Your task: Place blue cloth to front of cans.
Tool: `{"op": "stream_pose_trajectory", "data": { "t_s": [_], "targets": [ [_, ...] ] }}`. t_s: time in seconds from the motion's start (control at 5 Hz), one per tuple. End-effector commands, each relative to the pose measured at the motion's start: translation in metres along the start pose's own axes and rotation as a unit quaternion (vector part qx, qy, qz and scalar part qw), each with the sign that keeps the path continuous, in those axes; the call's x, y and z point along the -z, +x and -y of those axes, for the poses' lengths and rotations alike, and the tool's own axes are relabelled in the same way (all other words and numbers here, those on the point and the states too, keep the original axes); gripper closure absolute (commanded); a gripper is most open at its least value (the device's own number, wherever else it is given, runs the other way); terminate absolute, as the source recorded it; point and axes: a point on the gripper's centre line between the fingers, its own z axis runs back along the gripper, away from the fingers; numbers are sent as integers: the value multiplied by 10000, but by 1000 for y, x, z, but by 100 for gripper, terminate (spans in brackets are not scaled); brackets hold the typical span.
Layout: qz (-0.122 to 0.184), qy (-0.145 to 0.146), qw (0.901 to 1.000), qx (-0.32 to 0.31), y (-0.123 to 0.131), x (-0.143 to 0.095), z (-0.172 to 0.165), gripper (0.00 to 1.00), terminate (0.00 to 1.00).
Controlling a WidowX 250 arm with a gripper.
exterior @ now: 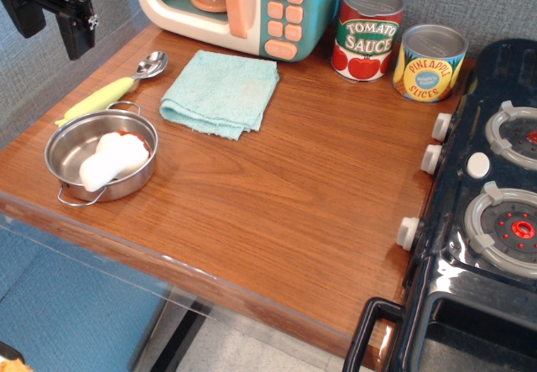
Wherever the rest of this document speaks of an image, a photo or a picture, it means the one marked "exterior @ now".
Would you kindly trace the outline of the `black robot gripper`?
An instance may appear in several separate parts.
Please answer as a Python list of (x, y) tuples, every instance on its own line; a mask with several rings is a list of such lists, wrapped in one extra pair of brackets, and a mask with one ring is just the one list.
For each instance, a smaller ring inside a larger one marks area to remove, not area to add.
[(70, 60), (79, 60), (96, 43), (97, 15), (92, 0), (1, 0), (17, 31), (31, 38), (43, 30), (42, 9), (56, 15), (60, 35)]

